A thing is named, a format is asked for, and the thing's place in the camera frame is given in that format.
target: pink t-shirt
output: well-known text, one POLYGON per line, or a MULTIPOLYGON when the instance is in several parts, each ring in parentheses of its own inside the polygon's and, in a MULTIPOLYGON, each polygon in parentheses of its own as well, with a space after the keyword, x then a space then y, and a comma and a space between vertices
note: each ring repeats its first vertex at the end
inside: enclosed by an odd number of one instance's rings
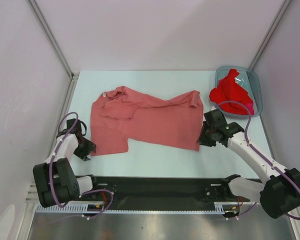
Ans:
POLYGON ((92 105, 92 156, 125 153, 128 139, 199 151, 204 106, 198 91, 162 100, 126 86, 104 92, 92 105))

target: red cloth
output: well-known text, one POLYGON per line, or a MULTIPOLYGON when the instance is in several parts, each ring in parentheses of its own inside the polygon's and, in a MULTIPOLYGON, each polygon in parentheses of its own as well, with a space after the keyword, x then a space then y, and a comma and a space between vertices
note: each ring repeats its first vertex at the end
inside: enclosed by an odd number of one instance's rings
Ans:
MULTIPOLYGON (((210 92, 210 100, 216 104, 232 100, 245 105, 250 113, 255 114, 254 102, 248 96, 248 92, 236 83, 235 77, 239 75, 236 69, 230 69, 228 75, 219 81, 217 88, 210 92)), ((239 104, 224 103, 220 106, 227 113, 248 115, 247 110, 239 104)))
POLYGON ((204 106, 198 91, 162 100, 126 86, 104 92, 92 105, 92 156, 125 153, 128 139, 199 151, 204 106))

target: white wall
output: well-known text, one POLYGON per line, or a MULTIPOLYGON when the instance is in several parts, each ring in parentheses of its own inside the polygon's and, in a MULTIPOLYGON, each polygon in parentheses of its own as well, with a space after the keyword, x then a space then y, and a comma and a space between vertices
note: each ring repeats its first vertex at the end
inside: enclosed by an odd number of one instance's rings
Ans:
POLYGON ((277 161, 300 171, 300 0, 288 10, 255 71, 277 161))
POLYGON ((15 205, 13 231, 68 81, 27 2, 0 0, 0 215, 15 205))
POLYGON ((37 0, 74 71, 249 66, 283 0, 37 0))

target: metal floor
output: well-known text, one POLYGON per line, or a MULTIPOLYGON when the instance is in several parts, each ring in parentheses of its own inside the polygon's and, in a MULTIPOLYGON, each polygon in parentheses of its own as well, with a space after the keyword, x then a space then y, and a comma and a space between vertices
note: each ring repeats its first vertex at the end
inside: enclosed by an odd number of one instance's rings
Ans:
POLYGON ((36 213, 28 240, 295 240, 287 217, 272 219, 261 206, 239 220, 221 215, 108 213, 81 217, 36 213))

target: white table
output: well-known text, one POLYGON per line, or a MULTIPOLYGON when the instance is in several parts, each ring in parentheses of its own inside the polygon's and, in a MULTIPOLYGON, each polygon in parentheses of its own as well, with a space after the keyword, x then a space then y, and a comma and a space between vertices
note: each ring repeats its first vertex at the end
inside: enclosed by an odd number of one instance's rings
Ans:
MULTIPOLYGON (((69 112, 77 112, 86 123, 86 138, 90 139, 90 114, 94 101, 105 91, 127 86, 141 93, 164 100, 197 90, 204 112, 213 106, 209 93, 215 87, 214 71, 81 71, 75 87, 69 112)), ((243 128, 246 119, 236 121, 243 128)), ((268 155, 269 146, 259 117, 252 119, 250 138, 268 155)), ((216 147, 200 146, 200 151, 179 149, 128 140, 125 153, 91 157, 82 161, 74 156, 71 166, 76 175, 117 177, 166 177, 166 178, 225 178, 239 174, 245 178, 258 178, 255 172, 234 152, 218 144, 216 147)))

